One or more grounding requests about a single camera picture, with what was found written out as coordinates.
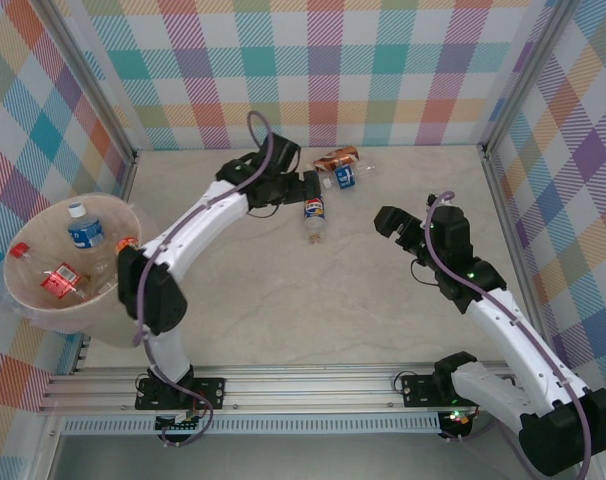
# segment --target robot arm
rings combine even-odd
[[[436,200],[430,195],[428,206]],[[525,318],[494,267],[473,255],[470,225],[463,211],[447,201],[432,208],[431,246],[440,262],[426,244],[425,222],[399,208],[383,207],[374,224],[385,237],[398,233],[396,243],[435,272],[441,293],[488,334],[522,387],[489,373],[475,357],[460,352],[435,364],[432,378],[442,399],[449,404],[463,398],[485,408],[518,435],[523,451],[540,472],[555,475],[583,460],[583,428],[569,389],[587,417],[591,454],[605,450],[606,390],[591,391],[561,362]],[[439,263],[479,288],[455,280]],[[479,289],[489,295],[482,296]],[[506,307],[507,313],[489,297]],[[563,379],[550,363],[558,366]]]
[[[119,253],[119,300],[132,318],[137,318],[137,289],[143,269],[152,258],[154,260],[143,298],[147,346],[155,360],[151,377],[158,371],[171,382],[191,389],[192,367],[183,352],[179,329],[187,312],[187,301],[178,284],[205,247],[253,208],[297,203],[320,195],[318,176],[314,172],[305,172],[301,180],[295,172],[296,166],[288,171],[300,147],[276,134],[273,142],[269,163],[254,182],[220,199],[259,170],[267,155],[267,139],[258,152],[226,163],[205,194],[165,232],[141,249],[128,247]],[[164,240],[171,232],[176,233],[169,245],[165,245]],[[161,387],[167,387],[168,393],[159,409],[182,408],[189,400],[170,386]]]

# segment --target water bottle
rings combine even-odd
[[[87,213],[82,203],[68,207],[72,222],[67,230],[74,246],[90,265],[90,285],[94,294],[101,294],[116,284],[116,256],[105,241],[105,232],[98,217]]]
[[[325,174],[321,183],[326,189],[338,186],[341,190],[350,188],[361,179],[372,175],[374,165],[365,160],[358,160],[347,165],[337,166],[333,172]]]
[[[325,203],[323,195],[304,204],[305,234],[310,243],[321,243],[325,239]]]
[[[68,263],[33,252],[24,242],[10,250],[10,256],[20,262],[20,274],[29,283],[39,283],[58,299],[59,308],[78,305],[91,297],[88,279]]]

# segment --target black cable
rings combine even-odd
[[[414,280],[416,280],[417,282],[423,284],[423,285],[427,285],[429,287],[438,287],[439,284],[438,283],[430,283],[430,282],[424,282],[423,280],[419,280],[418,277],[414,274],[414,264],[418,263],[419,261],[415,258],[414,260],[412,260],[412,263],[410,263],[410,273],[412,274],[412,277],[414,278]]]
[[[403,392],[398,390],[396,388],[396,382],[399,380],[399,378],[401,377],[401,375],[403,375],[404,373],[411,373],[412,375],[418,375],[418,373],[413,372],[412,370],[403,370],[402,372],[399,372],[396,377],[394,377],[394,380],[392,380],[392,390],[394,390],[396,393],[398,393],[399,395],[403,395]]]
[[[272,213],[270,213],[269,215],[264,215],[264,216],[260,216],[260,215],[252,215],[250,212],[247,212],[247,214],[248,214],[250,217],[254,217],[254,218],[270,218],[270,217],[271,217],[271,216],[273,216],[273,215],[274,215],[276,212],[278,212],[278,210],[279,210],[279,207],[280,207],[280,206],[281,206],[280,204],[279,204],[279,205],[277,205],[277,206],[274,208],[274,210],[272,210]]]

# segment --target beige floor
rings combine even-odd
[[[303,161],[327,148],[306,149]],[[435,361],[468,350],[500,359],[485,334],[437,288],[417,284],[412,257],[381,237],[383,205],[425,215],[430,192],[457,194],[475,253],[495,265],[520,299],[516,277],[475,147],[363,148],[376,175],[325,194],[328,236],[304,239],[302,206],[272,218],[241,219],[220,235],[182,282],[189,311],[185,350],[197,365]],[[205,191],[227,160],[245,152],[143,154],[131,201],[167,228]],[[420,278],[429,271],[419,268]],[[142,349],[92,341],[86,366],[146,365]]]

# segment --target bottle cap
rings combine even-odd
[[[72,218],[81,218],[87,213],[82,203],[73,203],[67,207],[67,211],[70,212],[70,217]]]
[[[12,247],[12,250],[10,250],[10,255],[15,258],[21,258],[29,249],[30,247],[26,243],[20,242]]]

